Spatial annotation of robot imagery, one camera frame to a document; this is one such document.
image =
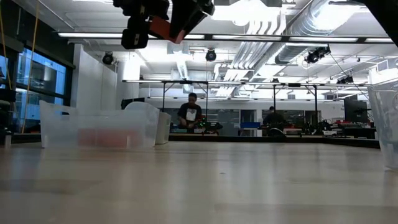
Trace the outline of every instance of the ceiling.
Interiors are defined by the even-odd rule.
[[[34,1],[14,0],[30,13],[35,12]],[[127,24],[121,9],[112,4],[102,2],[84,2],[73,0],[40,0],[40,19],[58,31],[75,32],[121,32]],[[287,20],[294,17],[308,0],[296,0],[295,8],[287,11]],[[244,34],[248,26],[236,26],[231,21],[215,21],[210,17],[203,20],[191,33],[192,34]],[[377,20],[368,10],[360,10],[354,14],[345,24],[335,30],[332,35],[338,36],[387,36]],[[105,51],[113,51],[118,60],[127,60],[130,52],[120,46],[119,40],[90,40],[84,43],[86,50],[97,55],[103,55]],[[213,70],[216,63],[205,62],[207,48],[215,48],[219,58],[225,61],[232,60],[238,52],[240,42],[217,41],[186,41],[189,47],[199,49],[195,51],[195,60],[187,62],[188,70]],[[355,67],[367,60],[397,56],[398,48],[393,44],[386,45],[347,45],[331,44],[332,54],[343,70]],[[150,40],[147,48],[139,50],[139,54],[145,61],[141,68],[143,74],[170,73],[176,70],[175,61],[167,60],[167,42],[164,40]],[[331,57],[324,58],[320,63],[310,68],[302,66],[298,59],[297,66],[288,66],[283,69],[284,78],[288,77],[324,77],[329,78],[341,72]],[[357,71],[356,75],[361,81],[366,81],[366,70]]]

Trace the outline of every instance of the table surface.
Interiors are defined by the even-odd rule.
[[[202,134],[202,133],[170,133],[170,136],[218,136],[217,134]]]
[[[381,152],[326,144],[170,142],[0,155],[0,223],[395,223]]]

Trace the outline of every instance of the monitor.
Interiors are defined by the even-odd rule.
[[[366,102],[344,99],[345,120],[352,123],[368,122],[368,106]]]

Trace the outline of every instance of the man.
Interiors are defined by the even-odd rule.
[[[190,93],[188,96],[188,103],[181,105],[178,111],[178,119],[180,120],[180,127],[193,129],[201,118],[201,108],[196,104],[198,96],[195,93]]]
[[[285,121],[284,117],[278,113],[275,112],[275,108],[271,106],[269,108],[269,111],[271,112],[269,115],[264,118],[262,124],[263,125],[275,125],[275,124],[280,124]]]

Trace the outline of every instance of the plastic storage box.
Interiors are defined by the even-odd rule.
[[[157,124],[156,144],[166,144],[169,142],[171,115],[168,113],[159,114]]]
[[[159,109],[141,102],[87,112],[40,101],[42,147],[152,147],[158,118]]]
[[[368,91],[384,163],[398,170],[398,79],[370,86]]]

